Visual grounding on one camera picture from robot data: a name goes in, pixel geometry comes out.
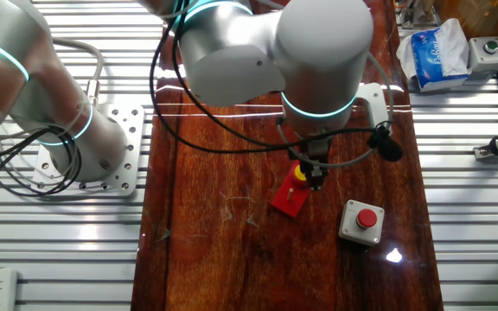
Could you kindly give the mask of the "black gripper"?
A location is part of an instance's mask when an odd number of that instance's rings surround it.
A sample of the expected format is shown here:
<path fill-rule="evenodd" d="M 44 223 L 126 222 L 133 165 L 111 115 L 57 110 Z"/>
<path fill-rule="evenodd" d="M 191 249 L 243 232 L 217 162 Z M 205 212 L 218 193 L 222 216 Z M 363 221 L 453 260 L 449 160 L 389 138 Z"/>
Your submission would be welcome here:
<path fill-rule="evenodd" d="M 307 162 L 299 161 L 300 170 L 305 175 L 307 184 L 313 191 L 322 189 L 329 170 L 317 164 L 311 164 L 310 161 L 328 164 L 331 141 L 331 138 L 324 138 L 306 143 L 298 148 L 299 154 L 307 159 Z"/>

